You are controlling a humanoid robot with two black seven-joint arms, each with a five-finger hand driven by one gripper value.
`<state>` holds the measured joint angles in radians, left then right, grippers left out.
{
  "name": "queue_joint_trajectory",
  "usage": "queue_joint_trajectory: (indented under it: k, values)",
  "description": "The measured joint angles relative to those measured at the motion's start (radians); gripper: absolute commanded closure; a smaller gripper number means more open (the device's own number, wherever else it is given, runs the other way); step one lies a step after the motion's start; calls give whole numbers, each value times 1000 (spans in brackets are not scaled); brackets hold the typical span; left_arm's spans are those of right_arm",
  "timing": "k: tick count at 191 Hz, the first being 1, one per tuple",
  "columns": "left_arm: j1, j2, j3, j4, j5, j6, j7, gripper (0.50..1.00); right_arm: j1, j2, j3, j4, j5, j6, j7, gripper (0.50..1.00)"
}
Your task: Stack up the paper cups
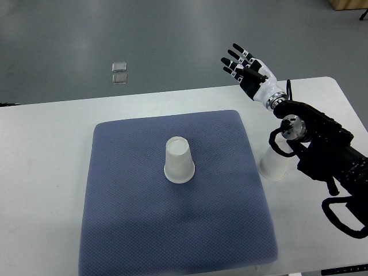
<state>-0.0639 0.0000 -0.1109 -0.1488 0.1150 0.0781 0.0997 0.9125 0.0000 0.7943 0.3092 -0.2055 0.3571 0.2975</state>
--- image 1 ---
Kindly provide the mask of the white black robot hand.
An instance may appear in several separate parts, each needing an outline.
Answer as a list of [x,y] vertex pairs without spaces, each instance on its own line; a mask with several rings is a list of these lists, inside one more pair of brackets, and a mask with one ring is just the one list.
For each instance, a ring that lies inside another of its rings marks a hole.
[[275,75],[264,62],[240,45],[234,43],[232,46],[233,49],[228,50],[232,59],[221,58],[223,70],[238,81],[251,100],[273,110],[280,102],[289,99],[288,93],[278,86]]

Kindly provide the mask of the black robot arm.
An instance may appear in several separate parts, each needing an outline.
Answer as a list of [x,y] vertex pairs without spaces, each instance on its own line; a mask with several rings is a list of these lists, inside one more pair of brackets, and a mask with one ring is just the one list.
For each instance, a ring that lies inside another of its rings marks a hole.
[[367,157],[351,146],[351,132],[314,107],[294,101],[290,81],[286,99],[274,105],[273,113],[282,120],[269,138],[276,153],[297,156],[298,170],[325,182],[332,196],[339,194],[336,182],[354,197],[367,195]]

